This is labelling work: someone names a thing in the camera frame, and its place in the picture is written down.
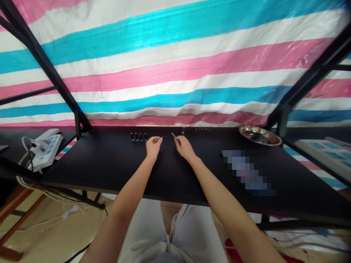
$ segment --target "white stripe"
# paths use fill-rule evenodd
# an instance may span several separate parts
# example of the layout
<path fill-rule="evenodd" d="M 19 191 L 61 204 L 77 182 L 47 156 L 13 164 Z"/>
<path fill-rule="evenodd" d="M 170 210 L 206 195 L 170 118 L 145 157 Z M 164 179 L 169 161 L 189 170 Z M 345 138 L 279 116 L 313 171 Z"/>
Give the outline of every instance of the white stripe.
<path fill-rule="evenodd" d="M 181 108 L 158 108 L 150 107 L 132 112 L 100 112 L 85 113 L 89 119 L 135 119 L 140 116 L 177 116 L 179 114 L 201 114 L 206 112 L 217 112 L 222 114 L 231 114 L 236 111 L 253 111 L 256 114 L 267 115 L 275 109 L 277 104 L 269 104 L 263 102 L 249 102 L 247 104 L 229 104 L 229 103 L 213 103 L 213 104 L 186 104 Z M 13 118 L 0 118 L 1 124 L 21 123 L 21 122 L 41 122 L 41 121 L 61 121 L 65 119 L 74 119 L 73 113 L 58 113 L 52 115 L 35 115 L 21 116 Z"/>
<path fill-rule="evenodd" d="M 302 155 L 292 155 L 292 157 L 297 161 L 308 161 L 308 159 L 306 159 Z"/>
<path fill-rule="evenodd" d="M 74 7 L 58 8 L 48 11 L 38 21 L 30 24 L 29 28 L 36 36 L 39 43 L 45 44 L 74 32 L 97 28 L 129 17 L 193 2 L 197 2 L 197 0 L 152 0 L 141 1 L 137 4 L 130 3 L 128 0 L 90 0 Z M 328 10 L 294 18 L 282 19 L 268 24 L 280 21 L 283 21 L 283 23 L 280 23 L 279 27 L 274 27 L 272 29 L 268 28 L 269 30 L 267 31 L 257 32 L 258 34 L 253 35 L 260 37 L 251 37 L 251 39 L 244 38 L 245 42 L 249 39 L 254 40 L 265 38 L 266 35 L 279 39 L 281 33 L 283 34 L 282 37 L 286 38 L 286 40 L 280 42 L 336 37 L 347 24 L 347 10 Z M 23 49 L 23 44 L 11 34 L 9 35 L 6 31 L 0 32 L 0 39 L 3 39 L 0 52 Z"/>
<path fill-rule="evenodd" d="M 340 64 L 342 64 L 342 65 L 351 65 L 351 59 L 344 59 Z"/>
<path fill-rule="evenodd" d="M 62 64 L 56 66 L 56 69 L 63 78 L 109 74 L 143 66 L 164 64 L 175 60 L 209 57 L 222 52 L 260 45 L 334 37 L 342 30 L 348 21 L 345 14 L 346 12 L 343 9 L 313 13 L 305 16 L 278 20 L 228 34 L 192 39 L 109 57 Z M 318 21 L 325 21 L 335 16 L 340 16 L 340 22 L 337 25 L 334 23 L 318 23 Z M 43 80 L 41 78 L 44 76 L 45 75 L 42 74 L 42 69 L 28 70 L 25 79 L 23 76 L 18 78 L 18 72 L 11 72 L 0 75 L 0 83 L 3 83 L 3 86 L 10 86 L 40 81 Z"/>
<path fill-rule="evenodd" d="M 323 177 L 323 178 L 330 178 L 330 179 L 334 179 L 336 180 L 334 177 L 332 177 L 330 174 L 328 174 L 326 171 L 324 170 L 310 170 L 311 172 L 313 172 L 315 175 L 317 175 L 318 177 Z"/>
<path fill-rule="evenodd" d="M 158 94 L 185 94 L 197 89 L 243 87 L 256 88 L 266 86 L 292 86 L 305 69 L 281 69 L 272 71 L 240 72 L 208 75 L 198 80 L 170 81 L 156 85 L 120 89 L 103 92 L 73 92 L 77 102 L 114 102 L 141 99 Z M 0 106 L 0 109 L 64 103 L 59 94 L 47 94 L 22 99 L 21 101 Z"/>
<path fill-rule="evenodd" d="M 333 70 L 325 78 L 326 79 L 351 79 L 351 71 Z"/>
<path fill-rule="evenodd" d="M 191 125 L 184 125 L 182 123 L 176 123 L 175 125 L 137 125 L 137 126 L 156 126 L 156 127 L 182 127 L 182 126 L 186 126 L 186 127 L 238 127 L 241 124 L 237 123 L 237 122 L 233 122 L 233 121 L 228 121 L 228 122 L 224 122 L 222 124 L 212 124 L 212 123 L 208 123 L 208 122 L 203 122 L 203 121 L 199 121 L 199 122 L 195 122 Z"/>
<path fill-rule="evenodd" d="M 311 99 L 303 98 L 295 107 L 296 110 L 351 110 L 351 98 Z"/>
<path fill-rule="evenodd" d="M 351 120 L 344 120 L 341 122 L 303 122 L 303 121 L 289 121 L 288 127 L 341 127 L 350 126 Z"/>
<path fill-rule="evenodd" d="M 40 44 L 51 42 L 65 35 L 112 24 L 129 17 L 143 15 L 178 5 L 198 2 L 198 0 L 151 0 L 132 2 L 130 0 L 90 0 L 73 7 L 47 11 L 29 28 Z M 23 49 L 19 41 L 7 42 L 7 31 L 0 32 L 0 52 Z"/>
<path fill-rule="evenodd" d="M 7 123 L 24 123 L 24 122 L 42 122 L 42 121 L 64 121 L 74 119 L 73 113 L 58 113 L 58 114 L 41 114 L 34 116 L 21 116 L 14 118 L 0 118 L 0 124 Z"/>

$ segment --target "pink stripe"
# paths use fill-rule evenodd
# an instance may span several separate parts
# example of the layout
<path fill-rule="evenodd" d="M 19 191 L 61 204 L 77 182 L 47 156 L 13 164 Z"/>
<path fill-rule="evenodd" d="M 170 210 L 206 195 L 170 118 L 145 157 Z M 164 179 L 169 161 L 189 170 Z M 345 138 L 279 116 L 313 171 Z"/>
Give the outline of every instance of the pink stripe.
<path fill-rule="evenodd" d="M 31 24 L 44 16 L 47 11 L 72 7 L 87 1 L 88 0 L 13 0 L 13 3 L 16 5 L 26 23 Z M 0 31 L 5 31 L 5 29 L 0 26 Z"/>
<path fill-rule="evenodd" d="M 268 115 L 258 115 L 245 111 L 236 111 L 232 114 L 221 114 L 216 112 L 196 114 L 180 114 L 176 117 L 170 116 L 140 116 L 135 119 L 90 119 L 93 126 L 136 126 L 136 125 L 155 125 L 173 126 L 177 123 L 185 125 L 203 121 L 212 124 L 223 124 L 227 121 L 247 123 L 253 125 L 265 125 Z M 36 126 L 74 126 L 74 120 L 65 121 L 44 121 L 0 124 L 0 127 L 36 127 Z"/>
<path fill-rule="evenodd" d="M 300 163 L 309 170 L 321 170 L 320 167 L 316 166 L 314 163 L 310 161 L 301 161 Z"/>
<path fill-rule="evenodd" d="M 43 121 L 43 122 L 22 122 L 22 123 L 6 123 L 1 124 L 0 127 L 62 127 L 75 126 L 74 120 L 64 121 Z"/>
<path fill-rule="evenodd" d="M 110 74 L 65 78 L 64 82 L 71 92 L 101 92 L 169 81 L 196 80 L 212 74 L 308 68 L 331 41 L 331 38 L 310 39 L 249 47 L 211 57 L 180 60 Z M 3 87 L 0 99 L 50 85 L 50 81 L 39 81 Z"/>
<path fill-rule="evenodd" d="M 351 79 L 323 79 L 306 98 L 351 98 Z"/>
<path fill-rule="evenodd" d="M 77 143 L 77 141 L 71 141 L 68 145 L 75 145 Z"/>
<path fill-rule="evenodd" d="M 58 155 L 56 155 L 56 157 L 62 157 L 65 155 L 65 152 L 60 152 Z"/>

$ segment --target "forearm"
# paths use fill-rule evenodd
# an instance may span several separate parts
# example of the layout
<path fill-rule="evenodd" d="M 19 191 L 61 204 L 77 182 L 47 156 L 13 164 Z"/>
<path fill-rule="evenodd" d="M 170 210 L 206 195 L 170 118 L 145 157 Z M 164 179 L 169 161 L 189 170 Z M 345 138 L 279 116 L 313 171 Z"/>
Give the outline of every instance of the forearm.
<path fill-rule="evenodd" d="M 117 262 L 129 223 L 143 197 L 155 161 L 145 158 L 124 185 L 81 262 Z"/>
<path fill-rule="evenodd" d="M 151 170 L 156 159 L 146 157 L 138 170 L 124 185 L 113 203 L 111 216 L 120 220 L 131 220 L 138 204 L 143 197 L 144 190 L 149 180 Z"/>
<path fill-rule="evenodd" d="M 207 201 L 219 218 L 243 262 L 284 262 L 248 213 L 200 158 L 189 160 Z"/>

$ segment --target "plastic sheet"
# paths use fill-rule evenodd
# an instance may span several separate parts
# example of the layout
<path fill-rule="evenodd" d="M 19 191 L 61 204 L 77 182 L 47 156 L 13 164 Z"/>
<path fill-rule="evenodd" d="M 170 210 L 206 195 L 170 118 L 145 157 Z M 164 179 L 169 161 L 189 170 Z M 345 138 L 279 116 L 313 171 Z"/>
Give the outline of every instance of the plastic sheet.
<path fill-rule="evenodd" d="M 346 3 L 332 0 L 14 2 L 96 126 L 264 125 L 349 21 Z M 19 41 L 1 28 L 0 38 L 0 99 L 51 85 Z M 289 125 L 344 124 L 335 116 L 350 110 L 350 92 L 323 94 L 348 84 L 327 79 Z M 0 107 L 0 125 L 74 117 L 53 93 Z"/>

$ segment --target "black tabletop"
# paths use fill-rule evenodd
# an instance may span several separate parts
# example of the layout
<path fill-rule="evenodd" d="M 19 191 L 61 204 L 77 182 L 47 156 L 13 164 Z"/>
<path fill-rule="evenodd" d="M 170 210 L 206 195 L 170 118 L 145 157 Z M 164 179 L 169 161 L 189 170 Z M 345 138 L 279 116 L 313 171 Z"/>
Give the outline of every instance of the black tabletop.
<path fill-rule="evenodd" d="M 171 132 L 181 127 L 96 127 L 86 133 L 47 173 L 52 186 L 117 194 L 146 156 L 145 142 L 130 133 L 167 136 L 147 183 L 144 197 L 208 205 L 190 165 L 178 154 Z M 301 165 L 281 147 L 264 147 L 235 128 L 185 129 L 195 153 L 248 212 L 351 225 L 351 203 Z M 272 183 L 275 197 L 252 196 L 223 164 L 222 150 L 241 150 L 247 161 Z"/>

